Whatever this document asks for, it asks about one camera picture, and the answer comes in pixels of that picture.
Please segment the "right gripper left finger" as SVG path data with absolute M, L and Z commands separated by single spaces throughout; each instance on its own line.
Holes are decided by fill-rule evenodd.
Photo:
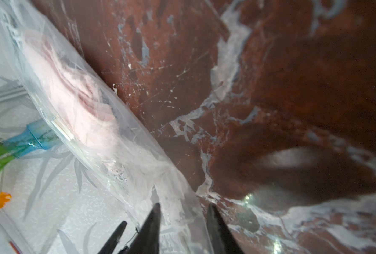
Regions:
M 126 253 L 159 254 L 160 223 L 161 207 L 159 203 L 156 203 Z

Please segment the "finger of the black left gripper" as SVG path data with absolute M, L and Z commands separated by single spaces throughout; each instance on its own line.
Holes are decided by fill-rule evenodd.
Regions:
M 112 235 L 109 237 L 109 239 L 106 241 L 106 243 L 98 252 L 98 254 L 113 254 L 121 236 L 124 233 L 126 226 L 127 226 L 127 222 L 122 221 L 118 225 L 118 227 L 115 229 L 115 231 L 112 233 Z

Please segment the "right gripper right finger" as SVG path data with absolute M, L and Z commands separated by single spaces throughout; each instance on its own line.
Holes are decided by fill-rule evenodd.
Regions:
M 215 204 L 209 204 L 206 225 L 215 254 L 244 254 Z

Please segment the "clear plastic vacuum bag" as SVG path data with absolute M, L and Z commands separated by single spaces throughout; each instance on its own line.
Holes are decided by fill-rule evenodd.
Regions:
M 133 224 L 161 211 L 163 254 L 212 254 L 195 193 L 130 109 L 29 1 L 0 1 L 8 61 L 41 116 Z

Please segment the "pink towel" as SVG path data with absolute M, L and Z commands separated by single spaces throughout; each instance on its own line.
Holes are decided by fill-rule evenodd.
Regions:
M 93 76 L 71 67 L 58 55 L 50 40 L 38 32 L 25 33 L 22 50 L 70 133 L 90 149 L 113 152 L 119 126 L 111 106 L 103 102 Z

